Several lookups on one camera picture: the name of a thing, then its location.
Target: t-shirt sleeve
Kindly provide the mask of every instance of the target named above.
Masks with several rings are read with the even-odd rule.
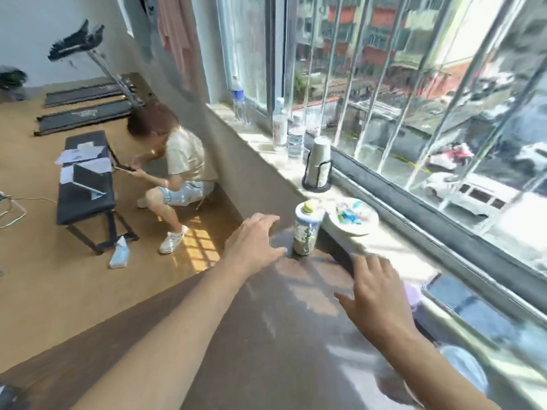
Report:
[[[182,150],[168,147],[165,150],[165,156],[168,159],[169,175],[181,174],[190,170],[190,167],[188,166],[188,158]]]

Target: logo on treadmill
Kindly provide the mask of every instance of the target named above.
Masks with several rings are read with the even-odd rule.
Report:
[[[97,112],[99,112],[98,109],[88,109],[85,111],[79,111],[79,112],[72,112],[72,115],[78,115],[82,118],[85,118],[87,116],[97,116]]]

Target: power cord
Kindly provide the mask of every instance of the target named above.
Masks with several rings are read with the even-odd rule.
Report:
[[[5,193],[3,193],[2,191],[0,191],[0,202],[3,201],[3,200],[8,200],[9,201],[9,207],[6,211],[4,211],[3,213],[0,213],[0,218],[4,217],[6,214],[8,213],[11,213],[11,209],[13,208],[13,206],[16,206],[21,214],[19,215],[19,217],[17,217],[16,219],[14,220],[11,220],[9,223],[3,225],[3,226],[0,226],[0,228],[6,228],[6,227],[9,227],[15,223],[17,223],[17,221],[21,220],[26,214],[27,214],[27,210],[25,210],[25,208],[23,206],[21,206],[17,200],[47,200],[47,201],[50,201],[51,203],[53,204],[57,204],[56,201],[52,200],[52,199],[49,199],[49,198],[46,198],[46,197],[20,197],[20,198],[13,198],[12,196],[10,195],[7,195]]]

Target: black bench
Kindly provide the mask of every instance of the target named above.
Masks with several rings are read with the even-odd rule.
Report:
[[[105,147],[101,154],[99,154],[98,158],[109,157],[116,163],[119,163],[118,159],[112,152],[110,145],[108,145],[108,140],[104,130],[87,132],[85,134],[68,137],[65,140],[65,150],[76,149],[79,144],[88,142],[93,142],[95,146]],[[106,195],[92,200],[87,190],[83,188],[78,189],[78,187],[74,187],[71,183],[60,184],[57,204],[57,224],[59,226],[65,226],[70,233],[74,234],[78,239],[84,242],[97,255],[101,255],[106,249],[114,247],[121,236],[129,240],[138,240],[137,234],[133,232],[125,219],[115,210],[116,200],[114,197],[112,173],[103,173],[101,175],[105,177],[105,181],[107,183]],[[104,214],[107,219],[108,240],[95,244],[89,237],[82,233],[81,230],[74,226],[74,223],[87,220],[101,214]],[[118,232],[116,231],[115,218],[117,218],[120,223],[124,225],[127,230],[126,234],[118,235]]]

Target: brown hair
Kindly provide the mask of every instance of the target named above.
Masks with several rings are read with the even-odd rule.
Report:
[[[177,116],[161,102],[148,102],[134,108],[127,118],[127,130],[134,138],[145,138],[152,131],[160,136],[167,135],[178,125]]]

